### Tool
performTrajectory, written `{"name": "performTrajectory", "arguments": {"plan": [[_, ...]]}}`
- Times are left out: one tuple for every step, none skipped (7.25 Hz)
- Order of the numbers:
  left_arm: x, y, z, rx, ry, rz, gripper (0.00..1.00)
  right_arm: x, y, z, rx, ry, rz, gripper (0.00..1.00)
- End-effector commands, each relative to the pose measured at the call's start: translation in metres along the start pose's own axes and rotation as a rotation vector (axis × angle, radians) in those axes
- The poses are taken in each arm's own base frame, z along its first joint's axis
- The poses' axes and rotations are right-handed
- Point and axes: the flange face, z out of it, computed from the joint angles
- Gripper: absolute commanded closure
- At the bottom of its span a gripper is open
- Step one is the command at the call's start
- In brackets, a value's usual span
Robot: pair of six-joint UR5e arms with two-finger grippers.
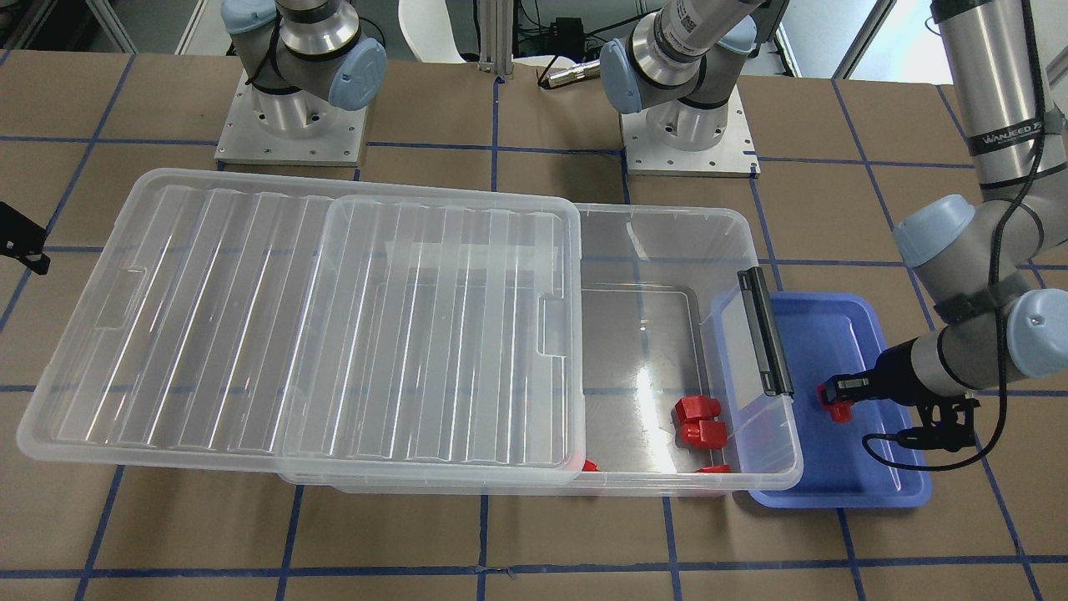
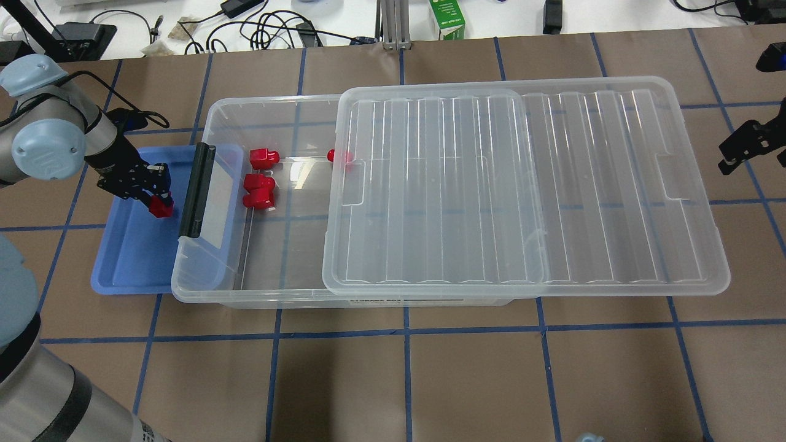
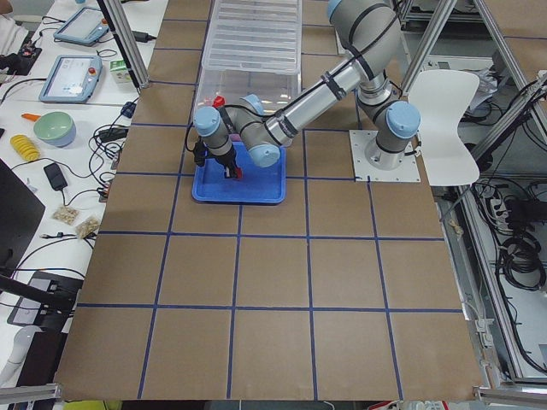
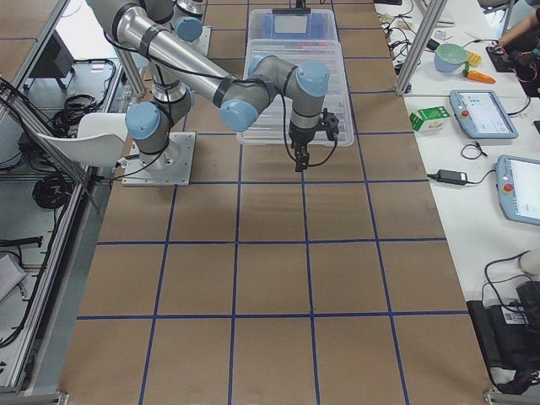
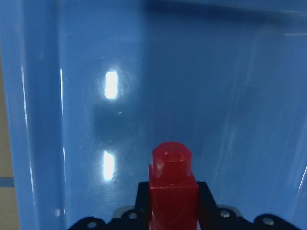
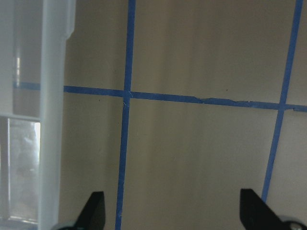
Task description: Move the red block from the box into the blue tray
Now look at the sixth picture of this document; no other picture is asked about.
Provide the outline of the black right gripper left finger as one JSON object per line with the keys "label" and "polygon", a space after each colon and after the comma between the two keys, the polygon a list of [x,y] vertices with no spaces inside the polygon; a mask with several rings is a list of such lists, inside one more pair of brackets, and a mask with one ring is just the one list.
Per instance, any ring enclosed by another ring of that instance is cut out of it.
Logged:
{"label": "black right gripper left finger", "polygon": [[103,230],[106,223],[104,192],[92,192],[75,224],[75,230]]}

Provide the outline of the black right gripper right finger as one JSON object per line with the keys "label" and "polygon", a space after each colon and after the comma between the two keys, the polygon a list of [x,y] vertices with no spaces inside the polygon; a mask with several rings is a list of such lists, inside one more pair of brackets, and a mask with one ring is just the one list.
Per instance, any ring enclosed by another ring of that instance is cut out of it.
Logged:
{"label": "black right gripper right finger", "polygon": [[252,189],[240,190],[240,221],[246,230],[284,230],[285,225]]}

